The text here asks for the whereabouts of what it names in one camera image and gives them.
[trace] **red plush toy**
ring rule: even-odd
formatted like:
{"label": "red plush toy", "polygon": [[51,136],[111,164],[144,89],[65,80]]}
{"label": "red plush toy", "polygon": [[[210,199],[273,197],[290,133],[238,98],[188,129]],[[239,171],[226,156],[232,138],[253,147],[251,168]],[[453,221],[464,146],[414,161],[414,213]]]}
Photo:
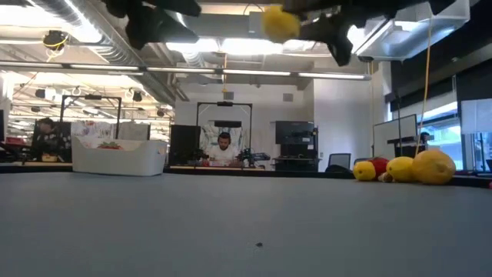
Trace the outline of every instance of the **red plush toy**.
{"label": "red plush toy", "polygon": [[369,160],[369,162],[372,162],[374,168],[376,169],[376,179],[377,179],[380,175],[386,172],[386,165],[390,161],[386,160],[385,158],[374,158]]}

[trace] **man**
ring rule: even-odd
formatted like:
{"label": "man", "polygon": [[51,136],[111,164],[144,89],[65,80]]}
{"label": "man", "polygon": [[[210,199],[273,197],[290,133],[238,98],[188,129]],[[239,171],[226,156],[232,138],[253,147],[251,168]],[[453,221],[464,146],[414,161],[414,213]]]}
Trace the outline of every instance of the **man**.
{"label": "man", "polygon": [[43,155],[63,156],[66,159],[66,152],[70,151],[70,136],[63,134],[56,128],[55,122],[50,118],[43,118],[38,121],[39,136],[36,140],[36,147],[33,148],[34,158],[41,161]]}
{"label": "man", "polygon": [[208,155],[212,161],[229,161],[235,162],[239,151],[231,145],[231,135],[222,132],[217,139],[218,145],[213,146]]}

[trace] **white storage bin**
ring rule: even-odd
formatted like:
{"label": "white storage bin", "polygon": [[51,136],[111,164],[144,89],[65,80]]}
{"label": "white storage bin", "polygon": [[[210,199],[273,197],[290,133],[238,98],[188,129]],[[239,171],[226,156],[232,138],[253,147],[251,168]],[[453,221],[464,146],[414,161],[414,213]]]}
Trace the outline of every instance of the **white storage bin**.
{"label": "white storage bin", "polygon": [[[167,144],[157,141],[72,137],[71,153],[74,172],[109,175],[159,175],[164,169]],[[99,149],[103,144],[118,149]]]}

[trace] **yellow plush toy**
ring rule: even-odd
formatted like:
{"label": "yellow plush toy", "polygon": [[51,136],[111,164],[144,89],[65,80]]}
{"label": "yellow plush toy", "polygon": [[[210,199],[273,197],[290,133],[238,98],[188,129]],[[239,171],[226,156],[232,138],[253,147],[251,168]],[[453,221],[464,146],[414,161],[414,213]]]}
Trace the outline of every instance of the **yellow plush toy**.
{"label": "yellow plush toy", "polygon": [[372,162],[363,161],[354,165],[354,177],[358,181],[372,181],[376,178],[376,169]]}
{"label": "yellow plush toy", "polygon": [[282,11],[282,7],[273,6],[263,13],[263,31],[275,43],[284,43],[297,38],[301,30],[299,18]]}
{"label": "yellow plush toy", "polygon": [[386,172],[395,182],[413,182],[412,164],[414,160],[408,157],[398,157],[388,162]]}
{"label": "yellow plush toy", "polygon": [[456,165],[442,151],[427,150],[415,157],[412,172],[414,177],[424,184],[443,185],[453,178]]}

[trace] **wall vent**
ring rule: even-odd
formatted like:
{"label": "wall vent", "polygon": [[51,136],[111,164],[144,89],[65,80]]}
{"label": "wall vent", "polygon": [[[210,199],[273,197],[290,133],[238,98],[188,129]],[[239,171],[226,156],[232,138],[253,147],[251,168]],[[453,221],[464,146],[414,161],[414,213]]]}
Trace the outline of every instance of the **wall vent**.
{"label": "wall vent", "polygon": [[294,94],[292,93],[284,93],[284,102],[293,102]]}
{"label": "wall vent", "polygon": [[234,100],[233,92],[223,92],[223,93],[224,93],[224,100]]}

